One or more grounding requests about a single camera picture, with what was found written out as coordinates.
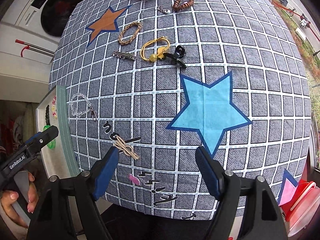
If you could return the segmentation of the person's left hand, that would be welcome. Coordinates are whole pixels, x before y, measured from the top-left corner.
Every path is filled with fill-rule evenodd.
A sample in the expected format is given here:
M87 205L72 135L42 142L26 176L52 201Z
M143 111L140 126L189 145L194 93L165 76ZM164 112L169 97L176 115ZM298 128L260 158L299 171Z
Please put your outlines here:
M33 213L39 196L37 194L36 187L33 183L35 180L34 176L28 172L29 178L29 190L28 190L28 212ZM12 204L16 202L19 195L15 191L4 191L1 196L1 206L3 207L4 213L12 220L15 224L22 226L23 228L28 228L27 223L17 214L17 212L12 207Z

